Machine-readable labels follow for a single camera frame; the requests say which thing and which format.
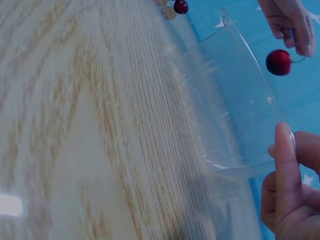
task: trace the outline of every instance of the table surface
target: table surface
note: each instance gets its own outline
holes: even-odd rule
[[[248,184],[197,155],[183,19],[152,0],[0,0],[0,239],[260,239]]]

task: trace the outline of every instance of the finger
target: finger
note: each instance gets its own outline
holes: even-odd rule
[[[287,48],[292,48],[295,43],[294,41],[292,41],[292,36],[291,36],[291,31],[288,28],[282,28],[281,29],[282,33],[283,33],[283,41],[284,41],[284,45]]]
[[[286,218],[287,227],[291,227],[295,220],[291,213],[304,204],[295,145],[295,137],[290,127],[284,122],[278,123],[275,128],[274,160],[277,192],[275,217],[279,226]]]
[[[293,29],[291,31],[291,34],[292,34],[292,37],[293,37],[293,40],[294,40],[296,53],[299,54],[299,55],[304,55],[304,52],[302,51],[301,47],[299,46],[299,37],[298,37],[297,30]]]
[[[302,184],[302,192],[305,206],[315,213],[320,213],[320,191],[306,184]],[[263,181],[260,208],[261,221],[272,232],[275,232],[276,202],[276,173],[272,172],[265,177]]]
[[[317,214],[320,213],[320,191],[314,187],[303,184],[302,192],[304,204]]]
[[[306,56],[311,57],[312,34],[307,23],[306,13],[304,8],[299,7],[293,12],[291,19],[298,34],[298,45]]]
[[[306,24],[308,25],[309,32],[311,34],[311,55],[313,55],[316,52],[316,36],[309,13],[306,16]]]
[[[275,231],[276,201],[276,172],[272,172],[263,180],[260,208],[260,218],[272,232]]]
[[[320,174],[320,136],[305,131],[295,134],[296,157],[299,163]]]
[[[284,34],[281,31],[281,26],[276,25],[276,24],[269,24],[272,34],[276,39],[283,39],[284,38]]]

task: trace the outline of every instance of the fingernail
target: fingernail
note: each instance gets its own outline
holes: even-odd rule
[[[311,46],[307,45],[305,48],[305,55],[307,55],[308,57],[311,57],[312,55],[312,51],[311,51]]]
[[[275,158],[275,145],[272,144],[268,147],[268,154],[270,157]]]
[[[294,152],[296,152],[296,140],[295,140],[295,135],[294,133],[291,131],[290,127],[288,125],[286,125],[286,132],[289,135],[289,138],[291,140],[292,143],[292,147],[294,149]]]

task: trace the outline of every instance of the hand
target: hand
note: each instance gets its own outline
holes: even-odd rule
[[[268,149],[275,172],[263,181],[261,219],[276,240],[320,239],[320,191],[302,184],[300,164],[320,172],[320,136],[293,134],[286,123],[275,128]]]
[[[309,12],[300,0],[258,0],[275,38],[299,55],[311,57],[316,51],[315,32]]]

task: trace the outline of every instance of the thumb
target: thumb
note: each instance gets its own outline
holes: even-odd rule
[[[291,20],[293,21],[297,32],[297,47],[300,48],[306,56],[311,57],[313,54],[313,33],[308,11],[304,6],[296,8],[291,15]]]

